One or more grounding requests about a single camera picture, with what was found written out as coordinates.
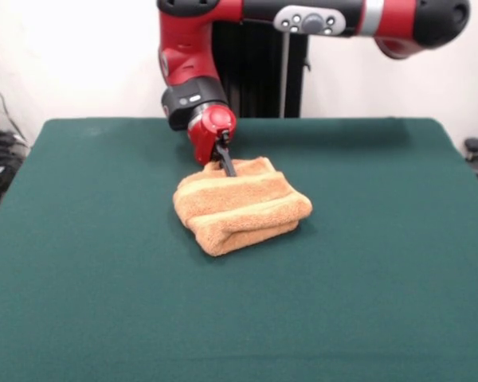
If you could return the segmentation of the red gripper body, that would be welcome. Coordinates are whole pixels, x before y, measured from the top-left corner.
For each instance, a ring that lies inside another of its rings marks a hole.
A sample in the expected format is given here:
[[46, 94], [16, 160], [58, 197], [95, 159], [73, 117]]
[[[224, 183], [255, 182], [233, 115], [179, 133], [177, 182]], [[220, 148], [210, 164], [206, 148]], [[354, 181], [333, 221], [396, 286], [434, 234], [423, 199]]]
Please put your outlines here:
[[235, 114], [225, 105], [210, 105], [193, 117], [187, 133], [194, 146], [194, 157], [200, 165], [212, 162], [219, 141], [229, 146], [237, 126]]

